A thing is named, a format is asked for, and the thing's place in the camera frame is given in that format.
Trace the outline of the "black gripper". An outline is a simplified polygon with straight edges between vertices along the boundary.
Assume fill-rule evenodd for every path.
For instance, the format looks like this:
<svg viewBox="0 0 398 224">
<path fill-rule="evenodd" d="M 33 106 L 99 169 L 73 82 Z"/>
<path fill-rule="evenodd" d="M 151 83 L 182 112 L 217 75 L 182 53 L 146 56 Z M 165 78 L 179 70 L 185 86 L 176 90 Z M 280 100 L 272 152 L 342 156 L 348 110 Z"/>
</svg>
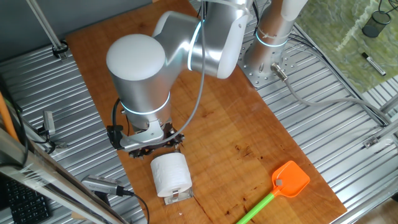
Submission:
<svg viewBox="0 0 398 224">
<path fill-rule="evenodd" d="M 179 144 L 185 139 L 184 134 L 180 133 L 173 139 L 161 143 L 161 141 L 173 136 L 175 130 L 170 123 L 166 123 L 163 127 L 159 124 L 150 125 L 145 131 L 141 131 L 134 135 L 135 141 L 140 141 L 138 148 L 128 152 L 129 157 L 143 160 L 146 154 L 152 154 L 160 148 L 178 148 Z"/>
</svg>

